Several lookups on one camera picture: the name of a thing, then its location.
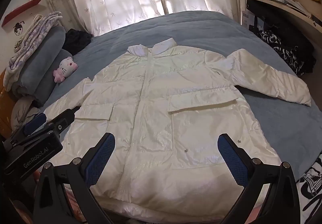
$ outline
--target blue bedspread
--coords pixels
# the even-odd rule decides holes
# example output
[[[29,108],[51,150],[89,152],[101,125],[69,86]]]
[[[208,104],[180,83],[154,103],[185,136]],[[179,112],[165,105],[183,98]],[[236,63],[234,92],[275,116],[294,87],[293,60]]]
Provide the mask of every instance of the blue bedspread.
[[[174,38],[178,45],[202,48],[228,56],[245,48],[272,67],[293,74],[266,43],[244,27],[217,12],[186,11],[142,21],[92,39],[74,56],[78,69],[57,85],[44,108],[62,97],[83,78],[95,74],[124,54],[129,46],[154,44]],[[312,107],[286,102],[239,88],[260,122],[264,135],[282,161],[288,161],[295,179],[314,163],[322,150],[322,113]]]

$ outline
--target pink and white stuffed toy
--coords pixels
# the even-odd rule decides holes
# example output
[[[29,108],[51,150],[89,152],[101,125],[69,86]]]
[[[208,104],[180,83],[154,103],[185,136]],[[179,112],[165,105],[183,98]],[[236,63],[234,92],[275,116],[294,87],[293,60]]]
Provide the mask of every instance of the pink and white stuffed toy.
[[[65,78],[69,77],[75,70],[77,70],[78,66],[73,61],[72,57],[68,57],[63,59],[59,64],[59,68],[53,71],[53,75],[55,77],[54,81],[57,83],[62,83]]]

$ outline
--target zipper placket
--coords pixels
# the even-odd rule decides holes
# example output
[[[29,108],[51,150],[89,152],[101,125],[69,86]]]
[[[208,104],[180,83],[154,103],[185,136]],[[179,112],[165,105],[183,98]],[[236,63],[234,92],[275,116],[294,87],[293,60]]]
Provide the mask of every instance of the zipper placket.
[[[146,96],[146,90],[147,90],[147,85],[149,83],[149,78],[150,78],[150,69],[151,69],[151,63],[152,63],[152,49],[148,49],[148,63],[147,67],[145,70],[145,75],[144,75],[144,81],[142,85],[142,91],[140,95],[140,102],[138,104],[137,112],[135,115],[134,119],[134,128],[133,128],[133,134],[132,134],[132,139],[131,139],[131,145],[130,145],[130,150],[128,152],[128,156],[126,158],[123,174],[120,180],[120,185],[117,190],[116,194],[116,199],[118,200],[123,200],[123,194],[124,194],[124,187],[127,183],[129,174],[131,172],[131,165],[133,163],[133,156],[136,153],[136,147],[137,147],[137,142],[138,142],[138,131],[140,127],[140,120],[141,120],[141,114],[143,110],[143,105],[144,105],[144,97]]]

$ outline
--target jacket's right sleeve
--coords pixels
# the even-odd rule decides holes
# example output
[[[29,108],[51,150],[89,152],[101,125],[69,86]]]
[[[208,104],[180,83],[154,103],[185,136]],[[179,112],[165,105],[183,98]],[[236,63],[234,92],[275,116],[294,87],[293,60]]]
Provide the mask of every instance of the jacket's right sleeve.
[[[311,106],[310,92],[303,80],[266,65],[245,49],[237,50],[226,59],[212,63],[212,69],[214,68],[218,68],[234,85]]]
[[[54,102],[44,111],[47,121],[52,120],[66,109],[81,106],[88,95],[93,91],[95,83],[89,78],[83,79],[73,89]]]

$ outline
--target white jacket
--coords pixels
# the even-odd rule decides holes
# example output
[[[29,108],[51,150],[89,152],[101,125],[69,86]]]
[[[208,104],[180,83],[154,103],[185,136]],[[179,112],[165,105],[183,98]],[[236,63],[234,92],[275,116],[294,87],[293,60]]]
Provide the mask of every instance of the white jacket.
[[[103,208],[155,223],[220,219],[243,189],[218,151],[220,134],[227,133],[251,158],[281,163],[235,85],[310,105],[301,79],[245,49],[225,58],[177,46],[172,38],[151,49],[131,46],[93,81],[82,80],[46,109],[52,119],[82,106],[51,162],[82,157],[111,132],[115,150],[91,187]]]

